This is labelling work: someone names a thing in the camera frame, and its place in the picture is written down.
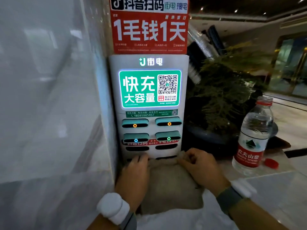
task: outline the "red and white bottle label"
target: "red and white bottle label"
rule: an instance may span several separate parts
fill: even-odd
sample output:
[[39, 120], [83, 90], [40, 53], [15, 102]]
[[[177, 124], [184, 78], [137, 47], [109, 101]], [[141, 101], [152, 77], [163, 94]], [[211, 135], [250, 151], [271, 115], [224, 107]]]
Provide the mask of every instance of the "red and white bottle label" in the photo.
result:
[[258, 167], [263, 157], [269, 139], [257, 139], [241, 132], [239, 148], [235, 160], [240, 164], [255, 168]]

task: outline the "ceiling light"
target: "ceiling light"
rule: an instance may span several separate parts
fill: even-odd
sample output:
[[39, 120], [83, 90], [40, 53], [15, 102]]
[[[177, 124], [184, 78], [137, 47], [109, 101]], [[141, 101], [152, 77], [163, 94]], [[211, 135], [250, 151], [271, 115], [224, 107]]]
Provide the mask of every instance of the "ceiling light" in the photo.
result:
[[301, 3], [303, 0], [300, 0], [298, 3]]

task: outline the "illuminated screen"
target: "illuminated screen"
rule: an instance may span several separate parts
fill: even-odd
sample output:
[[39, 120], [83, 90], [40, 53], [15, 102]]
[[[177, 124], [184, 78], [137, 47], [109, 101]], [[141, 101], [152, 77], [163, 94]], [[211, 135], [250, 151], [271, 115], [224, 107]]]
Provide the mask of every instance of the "illuminated screen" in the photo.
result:
[[180, 70], [120, 71], [122, 106], [178, 106]]

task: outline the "qr code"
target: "qr code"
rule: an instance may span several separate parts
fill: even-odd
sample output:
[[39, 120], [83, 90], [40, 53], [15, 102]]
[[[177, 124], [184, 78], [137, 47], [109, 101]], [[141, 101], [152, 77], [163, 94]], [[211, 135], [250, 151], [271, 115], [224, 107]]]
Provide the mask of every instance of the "qr code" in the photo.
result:
[[158, 94], [177, 94], [178, 75], [158, 75]]

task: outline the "plastic bottle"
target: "plastic bottle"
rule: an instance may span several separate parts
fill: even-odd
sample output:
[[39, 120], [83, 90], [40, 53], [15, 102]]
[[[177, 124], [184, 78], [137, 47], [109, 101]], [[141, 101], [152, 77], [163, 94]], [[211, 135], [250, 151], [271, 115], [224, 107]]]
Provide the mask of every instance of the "plastic bottle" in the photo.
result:
[[256, 106], [245, 116], [239, 137], [239, 147], [232, 166], [245, 175], [252, 175], [260, 165], [272, 132], [273, 98], [260, 96]]

